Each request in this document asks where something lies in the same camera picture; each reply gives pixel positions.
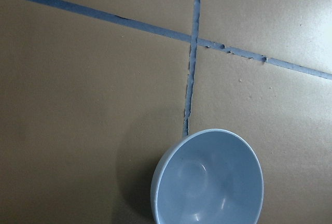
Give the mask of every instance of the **bowl rim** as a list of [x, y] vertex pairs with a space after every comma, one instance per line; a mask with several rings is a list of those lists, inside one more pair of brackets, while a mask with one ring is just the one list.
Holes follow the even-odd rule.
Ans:
[[258, 211], [257, 211], [257, 215], [256, 215], [256, 218], [255, 218], [255, 222], [253, 224], [256, 224], [258, 222], [258, 219], [259, 219], [259, 216], [260, 216], [260, 212], [261, 212], [261, 209], [262, 209], [262, 205], [263, 205], [263, 199], [264, 199], [264, 179], [263, 179], [263, 172], [262, 172], [262, 169], [260, 167], [260, 163], [259, 163], [259, 160], [254, 152], [254, 150], [251, 148], [251, 146], [243, 139], [241, 138], [239, 135], [233, 133], [233, 132], [230, 132], [230, 131], [227, 131], [227, 130], [224, 130], [224, 129], [205, 129], [205, 130], [202, 130], [202, 131], [199, 131], [199, 132], [196, 132], [194, 134], [191, 134], [191, 135], [188, 135], [188, 136], [185, 136], [182, 138], [182, 140], [173, 145], [171, 148], [169, 148], [169, 150], [163, 155], [163, 157], [160, 159], [160, 162], [164, 159], [163, 161], [163, 166], [162, 168], [160, 169], [160, 171], [158, 172], [158, 178], [157, 178], [157, 183], [156, 183], [156, 190], [154, 192], [154, 200], [153, 200], [153, 215], [155, 217], [155, 221], [157, 222], [157, 224], [160, 224], [160, 221], [159, 221], [159, 215], [158, 215], [158, 192], [159, 192], [159, 186], [160, 186], [160, 182], [161, 182], [161, 178], [164, 174], [164, 171], [168, 165], [168, 163], [170, 162], [170, 160], [172, 159], [172, 157], [174, 156], [174, 154], [185, 144], [187, 143], [188, 141], [190, 141], [191, 139], [193, 139], [194, 137], [197, 137], [201, 134], [204, 134], [204, 133], [207, 133], [207, 132], [224, 132], [224, 133], [228, 133], [228, 134], [231, 134], [233, 136], [235, 136], [236, 138], [238, 138], [240, 141], [242, 141], [242, 143], [244, 145], [246, 145], [249, 150], [251, 151], [251, 153], [254, 155], [254, 158], [256, 159], [256, 162], [257, 162], [257, 165], [259, 167], [259, 175], [260, 175], [260, 179], [261, 179], [261, 199], [260, 199], [260, 203], [259, 203], [259, 208], [258, 208]]

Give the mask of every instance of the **bowl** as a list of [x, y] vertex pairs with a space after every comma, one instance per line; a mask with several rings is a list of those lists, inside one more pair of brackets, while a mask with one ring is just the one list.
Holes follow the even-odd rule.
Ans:
[[209, 129], [182, 139], [160, 159], [151, 183], [157, 224], [257, 223], [264, 184], [252, 148]]

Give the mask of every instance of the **light blue bowl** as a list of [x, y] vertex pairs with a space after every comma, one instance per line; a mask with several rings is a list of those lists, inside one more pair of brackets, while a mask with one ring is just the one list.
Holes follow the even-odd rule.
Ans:
[[160, 159], [151, 185], [157, 224], [257, 223], [263, 176], [252, 148], [210, 129], [185, 137]]

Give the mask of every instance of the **tiled floor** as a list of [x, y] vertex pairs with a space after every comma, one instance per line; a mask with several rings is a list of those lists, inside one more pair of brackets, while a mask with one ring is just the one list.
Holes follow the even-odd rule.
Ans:
[[[31, 1], [0, 0], [1, 223], [154, 223], [151, 176], [194, 71], [189, 133], [252, 146], [259, 223], [331, 223], [332, 80], [200, 46], [189, 71], [188, 40]], [[194, 0], [64, 1], [192, 31]], [[331, 3], [201, 0], [199, 37], [331, 76]]]

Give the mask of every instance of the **blue grout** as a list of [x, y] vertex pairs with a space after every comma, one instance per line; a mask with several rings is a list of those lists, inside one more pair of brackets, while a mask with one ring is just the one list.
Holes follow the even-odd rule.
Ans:
[[196, 54], [197, 54], [200, 9], [201, 9], [201, 0], [195, 0], [193, 3], [193, 14], [192, 14], [192, 30], [191, 30], [190, 55], [189, 55], [189, 75], [187, 80], [185, 115], [183, 121], [183, 132], [182, 132], [183, 137], [189, 134], [189, 117], [191, 114], [193, 83], [195, 80], [195, 65], [196, 65]]
[[243, 50], [243, 49], [238, 49], [238, 48], [234, 48], [234, 47], [225, 47], [225, 45], [215, 43], [213, 41], [198, 38], [198, 45], [199, 46], [204, 46], [204, 47], [207, 47], [207, 48], [211, 48], [211, 49], [216, 49], [216, 50], [226, 52], [226, 53], [236, 54], [236, 55], [239, 55], [241, 57], [252, 58], [256, 61], [266, 62], [266, 63], [272, 64], [272, 65], [275, 65], [275, 66], [288, 68], [288, 69], [299, 71], [299, 72], [302, 72], [302, 73], [305, 73], [305, 74], [314, 75], [314, 76], [318, 76], [318, 77], [322, 77], [322, 78], [325, 78], [325, 79], [332, 80], [332, 74], [329, 74], [329, 73], [321, 72], [321, 71], [318, 71], [318, 70], [315, 70], [315, 69], [312, 69], [312, 68], [308, 68], [308, 67], [303, 67], [303, 66], [300, 66], [300, 65], [297, 65], [297, 64], [294, 64], [294, 63], [281, 61], [281, 60], [278, 60], [276, 58], [269, 58], [265, 55], [253, 53], [253, 52], [246, 51], [246, 50]]
[[146, 32], [150, 32], [153, 34], [166, 36], [169, 38], [174, 38], [177, 40], [185, 41], [187, 43], [189, 43], [191, 41], [190, 35], [187, 35], [184, 33], [168, 30], [168, 29], [165, 29], [162, 27], [154, 26], [154, 25], [151, 25], [148, 23], [139, 22], [136, 20], [122, 18], [122, 17], [114, 15], [114, 14], [110, 14], [110, 13], [107, 13], [104, 11], [92, 9], [92, 8], [78, 5], [78, 4], [73, 4], [70, 2], [63, 1], [63, 0], [27, 0], [27, 1], [32, 1], [35, 3], [55, 7], [55, 8], [62, 9], [62, 10], [67, 10], [67, 11], [70, 11], [73, 13], [78, 13], [81, 15], [104, 20], [107, 22], [120, 24], [123, 26], [137, 29], [137, 30], [146, 31]]
[[215, 50], [227, 52], [227, 53], [233, 53], [242, 57], [246, 58], [253, 58], [257, 61], [264, 61], [266, 63], [280, 66], [283, 68], [292, 69], [295, 71], [299, 71], [305, 74], [310, 74], [326, 79], [332, 80], [332, 74], [321, 72], [315, 69], [311, 69], [308, 67], [303, 67], [294, 63], [285, 62], [282, 60], [278, 60], [275, 58], [267, 58], [265, 55], [253, 53], [250, 51], [234, 48], [234, 47], [225, 47], [225, 45], [216, 43], [210, 40], [201, 39], [198, 38], [198, 26], [199, 26], [199, 10], [200, 10], [200, 0], [195, 0], [194, 3], [194, 12], [193, 12], [193, 22], [192, 22], [192, 34], [187, 35], [184, 33], [180, 33], [177, 31], [172, 31], [169, 29], [165, 29], [162, 27], [158, 27], [155, 25], [151, 25], [148, 23], [143, 23], [136, 20], [126, 19], [111, 13], [107, 13], [104, 11], [96, 10], [93, 8], [89, 8], [86, 6], [66, 2], [63, 0], [27, 0], [47, 6], [51, 6], [54, 8], [70, 11], [73, 13], [81, 14], [84, 16], [104, 20], [107, 22], [131, 27], [137, 30], [150, 32], [153, 34], [185, 41], [187, 43], [191, 44], [191, 51], [190, 51], [190, 59], [189, 59], [189, 76], [188, 76], [188, 88], [187, 88], [187, 96], [186, 96], [186, 108], [185, 108], [185, 119], [184, 119], [184, 127], [183, 127], [183, 133], [188, 133], [189, 130], [189, 117], [191, 112], [191, 98], [192, 98], [192, 88], [193, 88], [193, 79], [195, 75], [195, 63], [196, 63], [196, 51], [197, 51], [197, 45], [204, 46], [207, 48], [212, 48]]

